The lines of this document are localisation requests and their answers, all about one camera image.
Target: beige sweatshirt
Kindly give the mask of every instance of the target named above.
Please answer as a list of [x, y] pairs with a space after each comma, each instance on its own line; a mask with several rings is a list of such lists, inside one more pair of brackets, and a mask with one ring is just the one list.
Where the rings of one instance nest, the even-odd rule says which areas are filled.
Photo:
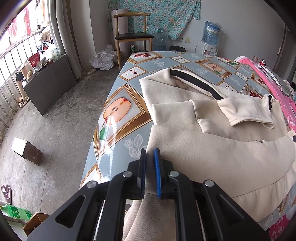
[[279, 101], [235, 93], [170, 68], [140, 84], [154, 126], [146, 194], [126, 215], [125, 240], [176, 239], [173, 201], [156, 196], [156, 147], [189, 179], [212, 179], [256, 221], [281, 203], [296, 182], [296, 143]]

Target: wall socket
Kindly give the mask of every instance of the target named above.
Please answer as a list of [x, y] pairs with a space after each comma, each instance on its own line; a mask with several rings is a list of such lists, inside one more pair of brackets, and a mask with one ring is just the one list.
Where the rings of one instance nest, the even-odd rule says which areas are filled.
[[180, 37], [180, 42], [190, 43], [190, 38]]

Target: apple half illustration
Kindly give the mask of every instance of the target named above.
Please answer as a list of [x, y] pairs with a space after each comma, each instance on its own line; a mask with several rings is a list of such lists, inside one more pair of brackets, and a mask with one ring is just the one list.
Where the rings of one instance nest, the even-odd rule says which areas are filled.
[[125, 98], [119, 98], [113, 101], [104, 111], [103, 118], [105, 119], [100, 131], [100, 140], [106, 140], [108, 135], [108, 126], [120, 121], [129, 111], [131, 102]]

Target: wooden chair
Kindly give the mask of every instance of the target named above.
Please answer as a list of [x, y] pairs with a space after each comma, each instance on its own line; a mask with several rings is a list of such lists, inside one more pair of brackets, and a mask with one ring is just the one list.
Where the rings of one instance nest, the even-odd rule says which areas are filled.
[[[118, 18], [119, 17], [132, 17], [132, 16], [144, 16], [144, 32], [141, 33], [127, 33], [127, 34], [119, 34], [118, 33]], [[114, 15], [113, 17], [116, 18], [116, 37], [115, 37], [115, 45], [117, 50], [117, 58], [118, 58], [118, 66], [121, 69], [121, 62], [120, 62], [120, 49], [119, 43], [120, 42], [130, 42], [130, 41], [144, 41], [144, 51], [146, 50], [146, 41], [149, 40], [149, 51], [152, 51], [152, 38], [153, 35], [147, 34], [147, 16], [150, 16], [150, 13], [143, 13], [143, 12], [126, 12]]]

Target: metal bolt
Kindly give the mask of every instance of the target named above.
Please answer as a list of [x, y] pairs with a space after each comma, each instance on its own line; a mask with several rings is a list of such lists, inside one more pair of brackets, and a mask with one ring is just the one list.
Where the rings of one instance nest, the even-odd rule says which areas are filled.
[[206, 181], [205, 181], [205, 185], [206, 185], [207, 187], [212, 187], [212, 186], [214, 185], [214, 182], [213, 182], [212, 180], [206, 180]]
[[88, 183], [87, 183], [87, 187], [88, 188], [94, 188], [96, 186], [96, 182], [95, 181], [89, 181]]
[[179, 176], [179, 173], [177, 171], [171, 171], [170, 176], [171, 177], [177, 177], [177, 176]]
[[122, 174], [124, 177], [131, 177], [133, 174], [130, 171], [126, 171]]

